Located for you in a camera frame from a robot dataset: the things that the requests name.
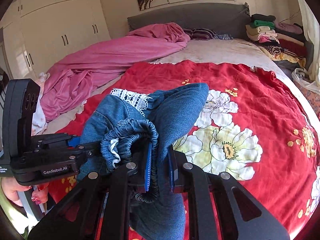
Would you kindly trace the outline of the blue denim pants with lace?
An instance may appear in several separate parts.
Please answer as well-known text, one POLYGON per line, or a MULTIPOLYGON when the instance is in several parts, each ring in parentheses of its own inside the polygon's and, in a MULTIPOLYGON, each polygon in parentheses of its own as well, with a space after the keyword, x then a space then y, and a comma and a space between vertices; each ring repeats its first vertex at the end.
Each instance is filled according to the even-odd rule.
POLYGON ((131 161, 134 143, 151 142, 150 187, 133 196, 130 210, 131 228, 145 239, 184 237, 183 197, 171 192, 167 155, 169 147, 192 129, 208 91, 205 83, 151 94, 115 88, 85 123, 80 143, 99 142, 101 156, 91 157, 81 166, 79 180, 92 171, 115 171, 131 161))

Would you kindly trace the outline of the pink white checked cloth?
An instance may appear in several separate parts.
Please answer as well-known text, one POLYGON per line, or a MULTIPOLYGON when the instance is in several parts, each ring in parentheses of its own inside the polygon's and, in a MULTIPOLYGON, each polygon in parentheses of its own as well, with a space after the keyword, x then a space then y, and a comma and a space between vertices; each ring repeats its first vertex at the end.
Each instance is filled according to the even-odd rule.
POLYGON ((33 120, 32 120, 32 126, 31 126, 32 136, 42 134, 48 126, 40 101, 43 97, 45 81, 49 77, 50 77, 49 73, 46 74, 44 72, 41 72, 39 74, 39 78, 35 81, 40 86, 40 93, 37 101, 36 112, 33 114, 33 120))

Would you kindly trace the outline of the pink blanket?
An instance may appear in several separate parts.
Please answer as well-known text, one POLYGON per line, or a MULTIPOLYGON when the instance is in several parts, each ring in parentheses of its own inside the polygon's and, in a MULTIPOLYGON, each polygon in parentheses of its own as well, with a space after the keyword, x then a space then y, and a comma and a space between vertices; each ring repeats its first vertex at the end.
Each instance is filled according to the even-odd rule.
POLYGON ((40 101, 47 122, 88 99, 137 62, 184 49, 190 37, 176 23, 152 24, 65 56, 49 70, 40 101))

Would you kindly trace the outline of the red floral bedspread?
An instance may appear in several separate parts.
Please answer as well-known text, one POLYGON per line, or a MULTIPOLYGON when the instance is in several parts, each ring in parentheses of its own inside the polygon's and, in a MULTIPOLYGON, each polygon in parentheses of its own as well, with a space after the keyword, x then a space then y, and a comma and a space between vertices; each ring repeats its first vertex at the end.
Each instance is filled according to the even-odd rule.
POLYGON ((208 102, 174 149, 206 171, 229 172, 295 238, 319 204, 319 122, 308 120, 294 86, 261 68, 185 60, 136 63, 105 94, 200 82, 208 102))

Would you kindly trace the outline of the cream wardrobe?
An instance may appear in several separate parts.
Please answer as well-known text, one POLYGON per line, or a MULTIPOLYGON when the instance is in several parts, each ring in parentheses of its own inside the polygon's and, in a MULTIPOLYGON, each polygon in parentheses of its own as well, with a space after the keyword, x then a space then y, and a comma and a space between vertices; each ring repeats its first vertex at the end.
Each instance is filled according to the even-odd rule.
POLYGON ((11 79, 36 79, 66 55, 110 40, 100 0, 13 0, 1 31, 1 67, 11 79))

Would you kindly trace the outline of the floral laundry basket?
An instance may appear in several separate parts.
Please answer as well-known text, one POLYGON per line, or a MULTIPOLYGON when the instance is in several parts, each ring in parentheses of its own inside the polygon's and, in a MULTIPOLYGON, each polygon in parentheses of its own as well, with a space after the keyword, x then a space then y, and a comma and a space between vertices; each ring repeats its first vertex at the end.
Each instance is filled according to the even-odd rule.
POLYGON ((305 96, 319 118, 319 87, 315 81, 310 81, 304 68, 296 68, 292 74, 293 83, 305 96))

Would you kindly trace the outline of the beige bed sheet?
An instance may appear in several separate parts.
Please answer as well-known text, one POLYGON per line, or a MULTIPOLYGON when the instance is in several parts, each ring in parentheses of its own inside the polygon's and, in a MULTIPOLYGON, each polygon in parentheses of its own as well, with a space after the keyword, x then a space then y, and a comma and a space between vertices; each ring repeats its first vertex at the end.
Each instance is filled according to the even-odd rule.
MULTIPOLYGON (((91 45, 86 49, 77 51, 77 55, 85 56, 85 59, 88 59, 89 56, 97 54, 98 59, 102 59, 102 62, 105 63, 107 53, 111 52, 111 49, 115 48, 112 46, 109 49, 106 48, 105 45, 111 45, 111 41, 99 42, 91 45)), ((148 62, 173 64, 184 60, 190 60, 195 63, 211 62, 215 64, 245 64, 249 67, 259 67, 263 68, 265 71, 275 72, 277 79, 287 85, 292 94, 301 103, 307 117, 309 118, 310 124, 319 135, 319 119, 305 96, 293 83, 291 73, 295 68, 289 64, 283 64, 282 62, 273 62, 255 44, 241 39, 208 41, 191 40, 183 50, 164 58, 148 62)), ((80 105, 78 105, 74 110, 68 111, 57 119, 49 122, 44 134, 55 133, 67 126, 70 121, 75 119, 76 113, 81 113, 83 111, 84 106, 81 104, 82 103, 80 103, 80 105)))

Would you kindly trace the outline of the stack of folded clothes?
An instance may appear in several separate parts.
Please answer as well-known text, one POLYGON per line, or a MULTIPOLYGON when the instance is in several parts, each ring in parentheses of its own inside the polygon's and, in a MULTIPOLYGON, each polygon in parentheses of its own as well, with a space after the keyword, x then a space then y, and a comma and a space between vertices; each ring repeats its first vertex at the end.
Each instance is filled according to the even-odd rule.
POLYGON ((300 25, 279 23, 273 15, 253 14, 246 34, 272 61, 306 67, 308 51, 300 25))

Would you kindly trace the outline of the striped purple pillow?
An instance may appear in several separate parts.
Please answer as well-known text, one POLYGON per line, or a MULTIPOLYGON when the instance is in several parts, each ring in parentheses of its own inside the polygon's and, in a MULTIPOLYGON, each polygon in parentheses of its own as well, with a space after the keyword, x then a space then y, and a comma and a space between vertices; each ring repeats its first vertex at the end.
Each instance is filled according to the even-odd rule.
POLYGON ((213 30, 206 28, 184 28, 183 31, 190 37, 191 40, 232 40, 233 37, 229 34, 217 34, 213 30))

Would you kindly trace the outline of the grey headboard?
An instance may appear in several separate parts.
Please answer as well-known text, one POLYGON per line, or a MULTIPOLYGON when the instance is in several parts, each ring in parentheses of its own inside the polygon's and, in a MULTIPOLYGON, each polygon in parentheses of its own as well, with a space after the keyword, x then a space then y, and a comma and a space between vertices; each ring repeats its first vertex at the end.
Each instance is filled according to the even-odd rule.
POLYGON ((177 23, 181 28, 205 28, 217 34, 248 40, 246 25, 251 21, 248 4, 194 3, 145 12, 127 19, 129 30, 157 23, 177 23))

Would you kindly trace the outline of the cream curtain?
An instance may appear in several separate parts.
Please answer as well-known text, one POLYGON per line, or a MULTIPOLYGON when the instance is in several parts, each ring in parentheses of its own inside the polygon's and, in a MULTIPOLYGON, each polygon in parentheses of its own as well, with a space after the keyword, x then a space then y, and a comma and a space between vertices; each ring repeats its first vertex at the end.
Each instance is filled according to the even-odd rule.
POLYGON ((304 35, 308 42, 313 44, 312 63, 308 69, 309 76, 319 87, 319 22, 305 0, 298 0, 304 35))

